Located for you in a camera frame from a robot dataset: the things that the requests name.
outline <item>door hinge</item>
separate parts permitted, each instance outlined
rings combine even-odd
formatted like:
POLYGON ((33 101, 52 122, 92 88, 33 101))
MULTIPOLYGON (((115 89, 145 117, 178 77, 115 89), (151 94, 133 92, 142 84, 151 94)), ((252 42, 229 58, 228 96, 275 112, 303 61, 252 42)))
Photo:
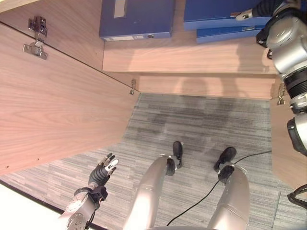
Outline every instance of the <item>door hinge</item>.
POLYGON ((35 42, 27 45, 24 44, 23 52, 32 54, 46 60, 48 54, 44 52, 44 40, 47 37, 47 27, 46 27, 46 19, 37 16, 34 19, 29 19, 28 28, 35 32, 35 42))
POLYGON ((133 94, 134 94, 135 87, 136 87, 136 80, 135 80, 135 79, 132 79, 132 80, 131 80, 131 87, 132 87, 132 89, 129 91, 129 94, 130 94, 130 95, 133 95, 133 94))
POLYGON ((283 97, 285 95, 284 93, 285 93, 285 85, 284 85, 284 83, 281 83, 279 85, 279 89, 278 89, 278 96, 277 96, 278 102, 277 102, 277 105, 285 104, 285 101, 283 99, 283 97))

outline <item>blue folder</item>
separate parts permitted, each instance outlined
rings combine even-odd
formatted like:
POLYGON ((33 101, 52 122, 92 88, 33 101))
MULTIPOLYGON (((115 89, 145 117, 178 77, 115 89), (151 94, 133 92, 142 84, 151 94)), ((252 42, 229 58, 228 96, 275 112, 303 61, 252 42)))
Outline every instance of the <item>blue folder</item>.
POLYGON ((236 16, 260 0, 186 0, 185 30, 265 25, 271 17, 236 21, 236 16))
POLYGON ((264 25, 237 26, 197 30, 197 43, 218 42, 242 37, 256 36, 264 25))
POLYGON ((103 0, 99 36, 105 41, 171 36, 175 0, 103 0))

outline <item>wooden board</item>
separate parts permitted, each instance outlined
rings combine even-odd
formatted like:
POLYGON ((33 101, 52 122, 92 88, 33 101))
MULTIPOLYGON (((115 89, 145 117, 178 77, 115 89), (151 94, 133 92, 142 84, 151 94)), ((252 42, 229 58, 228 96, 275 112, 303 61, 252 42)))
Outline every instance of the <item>wooden board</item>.
POLYGON ((140 73, 124 73, 124 72, 105 72, 104 74, 132 87, 132 81, 135 81, 134 88, 139 89, 140 73))
POLYGON ((0 13, 38 0, 0 0, 0 13))
POLYGON ((0 14, 0 22, 34 36, 28 20, 47 20, 46 44, 73 58, 102 69, 104 42, 99 38, 102 0, 41 0, 0 14))
POLYGON ((138 90, 196 96, 270 99, 276 75, 141 73, 138 90))
POLYGON ((184 8, 185 1, 177 0, 172 38, 106 42, 103 70, 277 73, 254 37, 196 44, 196 32, 184 31, 184 8))
POLYGON ((118 142, 138 92, 0 24, 0 175, 118 142))
POLYGON ((284 99, 285 105, 277 105, 278 98, 271 100, 273 173, 297 189, 307 184, 307 157, 293 149, 287 122, 295 115, 289 108, 289 95, 284 99))

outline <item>gray carpet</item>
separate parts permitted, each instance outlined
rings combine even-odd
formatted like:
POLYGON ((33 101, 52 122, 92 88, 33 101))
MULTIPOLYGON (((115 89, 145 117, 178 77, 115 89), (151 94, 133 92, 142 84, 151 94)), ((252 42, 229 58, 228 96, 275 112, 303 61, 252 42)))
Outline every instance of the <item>gray carpet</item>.
MULTIPOLYGON (((179 95, 141 94, 122 141, 71 158, 2 176, 0 179, 62 209, 73 192, 85 186, 90 171, 107 153, 120 159, 107 183, 109 197, 94 223, 120 230, 136 187, 148 166, 172 152, 172 143, 184 142, 184 167, 166 177, 156 226, 167 222, 199 201, 217 181, 213 164, 228 146, 236 159, 271 149, 268 101, 179 95)), ((249 230, 283 230, 306 227, 306 212, 291 204, 292 191, 272 174, 271 154, 247 158, 251 192, 249 230)), ((218 184, 198 206, 173 225, 206 227, 223 192, 218 184)))

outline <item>white floor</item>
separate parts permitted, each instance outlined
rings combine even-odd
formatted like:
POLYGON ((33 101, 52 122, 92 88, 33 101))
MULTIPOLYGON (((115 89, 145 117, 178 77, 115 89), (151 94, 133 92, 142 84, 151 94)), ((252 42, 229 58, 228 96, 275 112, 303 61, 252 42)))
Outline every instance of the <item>white floor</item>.
POLYGON ((0 219, 3 230, 65 230, 59 214, 0 184, 0 219))

